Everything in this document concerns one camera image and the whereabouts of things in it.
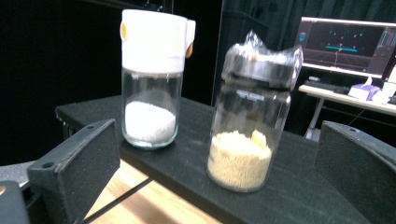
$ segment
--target wooden floor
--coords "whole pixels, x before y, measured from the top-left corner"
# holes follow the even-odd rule
[[[91,215],[148,177],[121,161],[106,188],[92,207]],[[220,223],[155,181],[116,205],[93,223]]]

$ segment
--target monitor screen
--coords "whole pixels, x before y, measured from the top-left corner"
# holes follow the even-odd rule
[[[295,44],[303,66],[382,78],[394,55],[396,23],[302,17]]]

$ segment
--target light wood surface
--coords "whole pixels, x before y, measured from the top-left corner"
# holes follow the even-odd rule
[[[378,102],[363,101],[348,95],[338,94],[338,93],[334,93],[333,91],[327,91],[321,88],[315,88],[305,85],[300,86],[298,90],[306,92],[308,95],[311,96],[324,98],[325,100],[330,100],[345,105],[354,105],[360,108],[369,109],[376,112],[396,116],[396,105],[390,105],[390,104],[382,105]]]
[[[148,177],[121,160],[87,217]],[[119,203],[93,223],[220,223],[155,181]]]

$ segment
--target silver lid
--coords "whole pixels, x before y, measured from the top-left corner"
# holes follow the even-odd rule
[[[269,88],[294,88],[303,65],[301,46],[272,51],[250,31],[243,45],[235,44],[227,51],[221,77],[225,80],[252,83],[265,82]]]

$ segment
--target jar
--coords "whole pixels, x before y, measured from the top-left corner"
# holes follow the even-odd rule
[[[220,186],[251,192],[268,179],[302,57],[300,47],[272,52],[252,32],[227,52],[206,169]]]
[[[145,10],[122,11],[122,112],[125,140],[135,147],[169,145],[177,135],[184,62],[195,21]]]

